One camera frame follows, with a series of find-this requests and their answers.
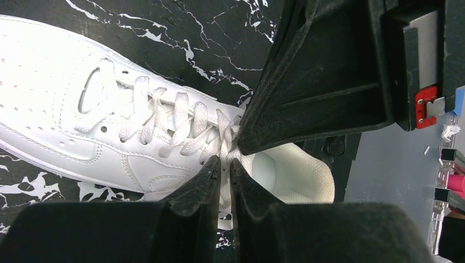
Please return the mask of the white shoelace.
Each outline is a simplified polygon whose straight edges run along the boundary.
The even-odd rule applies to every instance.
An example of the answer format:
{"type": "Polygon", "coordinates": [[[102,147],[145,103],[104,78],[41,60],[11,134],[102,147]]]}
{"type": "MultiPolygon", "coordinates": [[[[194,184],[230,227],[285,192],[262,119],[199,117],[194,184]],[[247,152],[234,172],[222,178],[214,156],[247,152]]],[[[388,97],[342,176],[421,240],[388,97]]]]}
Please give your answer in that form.
{"type": "Polygon", "coordinates": [[[131,189],[157,201],[181,187],[212,156],[221,161],[218,226],[233,227],[229,165],[247,170],[254,157],[243,155],[236,136],[242,110],[174,84],[158,75],[124,68],[108,58],[89,76],[75,124],[79,135],[117,153],[131,189]]]}

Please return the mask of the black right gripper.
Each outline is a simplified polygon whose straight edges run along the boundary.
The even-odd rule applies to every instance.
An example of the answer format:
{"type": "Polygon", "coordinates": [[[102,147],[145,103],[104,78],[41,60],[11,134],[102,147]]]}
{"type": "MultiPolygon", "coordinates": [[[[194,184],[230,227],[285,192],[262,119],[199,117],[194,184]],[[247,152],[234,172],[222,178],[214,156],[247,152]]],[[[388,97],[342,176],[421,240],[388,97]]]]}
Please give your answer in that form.
{"type": "Polygon", "coordinates": [[[435,125],[464,86],[464,1],[384,1],[379,21],[395,123],[435,125]]]}

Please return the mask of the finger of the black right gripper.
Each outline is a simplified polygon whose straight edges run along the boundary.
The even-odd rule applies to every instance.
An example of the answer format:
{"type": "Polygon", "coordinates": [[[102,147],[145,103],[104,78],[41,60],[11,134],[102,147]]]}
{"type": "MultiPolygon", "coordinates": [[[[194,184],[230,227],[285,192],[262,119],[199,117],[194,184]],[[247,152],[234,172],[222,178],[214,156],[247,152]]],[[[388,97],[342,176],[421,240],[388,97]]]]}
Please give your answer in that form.
{"type": "Polygon", "coordinates": [[[384,1],[285,1],[240,123],[241,152],[391,125],[384,13],[384,1]]]}

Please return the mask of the white sneaker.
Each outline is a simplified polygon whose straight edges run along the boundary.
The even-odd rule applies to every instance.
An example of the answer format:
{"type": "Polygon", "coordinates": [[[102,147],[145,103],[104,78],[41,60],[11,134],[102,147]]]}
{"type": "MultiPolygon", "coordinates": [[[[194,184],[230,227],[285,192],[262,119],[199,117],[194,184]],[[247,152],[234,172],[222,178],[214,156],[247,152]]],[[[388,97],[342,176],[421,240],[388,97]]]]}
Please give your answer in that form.
{"type": "Polygon", "coordinates": [[[157,201],[218,156],[224,208],[235,159],[285,203],[333,202],[329,167],[297,145],[241,153],[243,113],[85,36],[1,16],[1,148],[42,169],[157,201]]]}

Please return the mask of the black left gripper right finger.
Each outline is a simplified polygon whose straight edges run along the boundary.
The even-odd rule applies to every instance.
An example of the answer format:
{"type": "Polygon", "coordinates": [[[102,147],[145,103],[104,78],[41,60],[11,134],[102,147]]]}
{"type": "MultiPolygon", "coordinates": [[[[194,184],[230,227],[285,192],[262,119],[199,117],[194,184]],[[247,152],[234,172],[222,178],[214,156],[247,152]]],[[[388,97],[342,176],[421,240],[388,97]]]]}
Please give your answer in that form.
{"type": "Polygon", "coordinates": [[[418,228],[387,203],[286,204],[230,166],[238,262],[432,262],[418,228]]]}

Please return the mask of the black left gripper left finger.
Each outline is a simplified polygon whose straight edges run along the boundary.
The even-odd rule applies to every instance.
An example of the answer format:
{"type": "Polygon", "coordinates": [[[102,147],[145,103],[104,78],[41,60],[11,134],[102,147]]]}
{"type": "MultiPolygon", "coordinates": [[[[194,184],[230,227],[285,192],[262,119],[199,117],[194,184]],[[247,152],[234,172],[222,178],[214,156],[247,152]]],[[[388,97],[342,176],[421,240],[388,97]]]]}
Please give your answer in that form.
{"type": "Polygon", "coordinates": [[[214,262],[221,162],[211,157],[158,202],[34,204],[1,242],[1,262],[214,262]]]}

